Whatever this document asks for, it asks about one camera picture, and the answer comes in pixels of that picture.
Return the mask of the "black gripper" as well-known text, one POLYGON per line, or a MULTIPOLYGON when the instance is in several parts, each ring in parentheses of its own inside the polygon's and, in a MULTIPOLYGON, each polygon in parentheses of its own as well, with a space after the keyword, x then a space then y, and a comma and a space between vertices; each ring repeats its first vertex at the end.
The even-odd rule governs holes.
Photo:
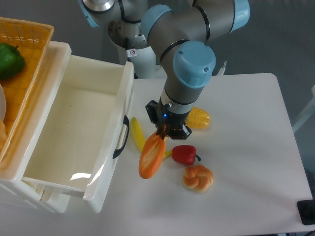
POLYGON ((186 119, 190 112, 178 114, 171 111, 173 105, 166 103, 163 105, 162 101, 156 102, 151 100, 146 106, 146 111, 151 123, 155 124, 161 139, 168 137, 173 140, 186 140, 192 130, 186 126, 186 119))

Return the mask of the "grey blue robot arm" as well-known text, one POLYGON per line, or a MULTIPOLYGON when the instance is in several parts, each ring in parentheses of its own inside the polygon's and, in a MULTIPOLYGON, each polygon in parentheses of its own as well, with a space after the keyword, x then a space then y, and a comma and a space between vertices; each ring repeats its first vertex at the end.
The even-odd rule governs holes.
POLYGON ((207 42, 243 27, 250 18, 246 0, 192 0, 190 8, 175 13, 169 6, 150 6, 147 0, 81 0, 91 27, 106 21, 121 29, 112 40, 126 51, 151 48, 167 74, 159 101, 146 111, 161 138, 186 139, 186 120, 216 65, 207 42))

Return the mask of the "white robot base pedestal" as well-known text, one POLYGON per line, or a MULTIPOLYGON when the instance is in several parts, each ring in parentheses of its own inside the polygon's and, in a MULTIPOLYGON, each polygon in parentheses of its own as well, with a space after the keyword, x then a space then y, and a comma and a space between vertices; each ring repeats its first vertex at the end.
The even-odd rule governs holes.
POLYGON ((168 52, 162 58, 162 53, 170 46, 169 30, 164 20, 158 20, 149 33, 149 40, 143 34, 140 23, 128 23, 122 19, 110 22, 108 33, 112 42, 118 48, 121 64, 127 61, 134 66, 134 77, 152 79, 157 75, 157 59, 165 73, 173 70, 172 54, 168 52))

